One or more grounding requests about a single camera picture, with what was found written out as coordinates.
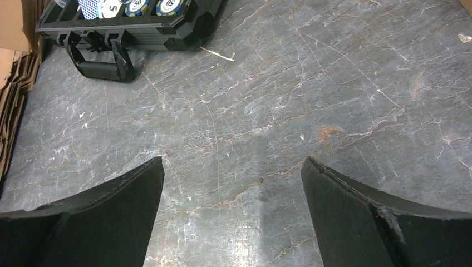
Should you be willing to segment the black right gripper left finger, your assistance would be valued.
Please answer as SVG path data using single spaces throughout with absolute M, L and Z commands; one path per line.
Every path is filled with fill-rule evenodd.
M 2 266 L 143 266 L 164 184 L 161 157 L 76 195 L 1 214 Z

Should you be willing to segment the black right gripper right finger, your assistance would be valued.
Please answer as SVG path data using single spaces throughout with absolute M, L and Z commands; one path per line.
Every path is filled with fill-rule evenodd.
M 419 204 L 312 157 L 302 183 L 324 266 L 470 266 L 471 214 Z

